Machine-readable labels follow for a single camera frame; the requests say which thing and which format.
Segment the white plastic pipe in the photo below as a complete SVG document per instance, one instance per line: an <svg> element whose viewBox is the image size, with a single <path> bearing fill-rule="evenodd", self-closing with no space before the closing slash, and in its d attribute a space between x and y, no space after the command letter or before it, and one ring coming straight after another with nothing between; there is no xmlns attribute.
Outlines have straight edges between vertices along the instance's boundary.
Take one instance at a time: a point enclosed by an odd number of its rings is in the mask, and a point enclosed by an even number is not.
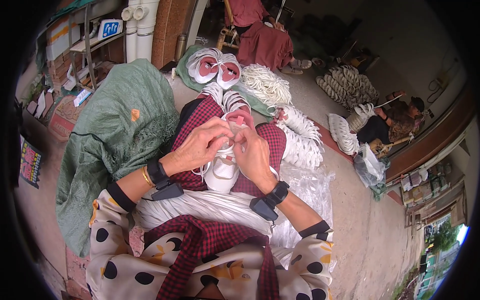
<svg viewBox="0 0 480 300"><path fill-rule="evenodd" d="M136 56L137 58L152 61L153 31L156 22L156 11L160 0L143 0L133 13L138 21Z"/></svg>
<svg viewBox="0 0 480 300"><path fill-rule="evenodd" d="M124 8L121 12L121 18L126 23L126 52L127 52L127 62L132 62L137 59L137 23L138 21L134 19L133 13L135 9L140 6L141 0L129 0L128 7Z"/></svg>

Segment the sandal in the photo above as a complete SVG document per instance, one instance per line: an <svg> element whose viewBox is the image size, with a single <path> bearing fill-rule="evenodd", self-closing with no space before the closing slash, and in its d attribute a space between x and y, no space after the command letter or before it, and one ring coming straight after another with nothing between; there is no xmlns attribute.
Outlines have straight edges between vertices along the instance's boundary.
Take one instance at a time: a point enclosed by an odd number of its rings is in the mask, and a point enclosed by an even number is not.
<svg viewBox="0 0 480 300"><path fill-rule="evenodd" d="M288 63L293 68L298 67L301 69L308 69L312 66L311 60L294 60L293 62Z"/></svg>
<svg viewBox="0 0 480 300"><path fill-rule="evenodd" d="M280 72L282 72L283 74L294 74L294 75L303 74L302 70L297 70L296 68L290 65L286 65L285 67L281 68Z"/></svg>

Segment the shelf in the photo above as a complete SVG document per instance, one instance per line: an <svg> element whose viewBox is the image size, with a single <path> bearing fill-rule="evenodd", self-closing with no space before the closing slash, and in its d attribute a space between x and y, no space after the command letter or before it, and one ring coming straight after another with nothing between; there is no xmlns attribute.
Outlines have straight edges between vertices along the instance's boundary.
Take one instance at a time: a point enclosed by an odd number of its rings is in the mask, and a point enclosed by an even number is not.
<svg viewBox="0 0 480 300"><path fill-rule="evenodd" d="M100 48L103 45L108 44L109 42L116 40L119 37L122 37L125 35L125 32L119 33L116 36L112 36L110 38L104 39L102 41L98 40L97 36L94 36L93 38L90 39L90 52L93 52ZM78 52L78 53L87 53L86 46L85 46L85 40L80 41L76 43L73 47L70 48L71 52Z"/></svg>

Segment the pink shoe tag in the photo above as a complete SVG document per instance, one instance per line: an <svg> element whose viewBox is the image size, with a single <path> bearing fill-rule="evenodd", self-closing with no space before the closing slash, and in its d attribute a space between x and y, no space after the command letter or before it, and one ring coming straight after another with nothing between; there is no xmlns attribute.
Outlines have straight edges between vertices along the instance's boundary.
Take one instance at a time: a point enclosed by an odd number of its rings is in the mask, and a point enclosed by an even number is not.
<svg viewBox="0 0 480 300"><path fill-rule="evenodd" d="M237 117L237 122L236 122L235 124L241 126L241 125L243 124L243 117L242 117L242 116L238 116L238 117Z"/></svg>

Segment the woman's right hand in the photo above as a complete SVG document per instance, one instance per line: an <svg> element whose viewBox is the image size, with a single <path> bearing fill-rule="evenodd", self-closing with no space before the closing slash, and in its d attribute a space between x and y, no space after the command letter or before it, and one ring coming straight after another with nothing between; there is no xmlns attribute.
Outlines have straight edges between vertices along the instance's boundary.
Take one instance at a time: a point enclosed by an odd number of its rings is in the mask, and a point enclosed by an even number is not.
<svg viewBox="0 0 480 300"><path fill-rule="evenodd" d="M234 138L233 153L242 173L264 194L271 192L278 181L270 170L270 150L266 140L254 130L244 128Z"/></svg>

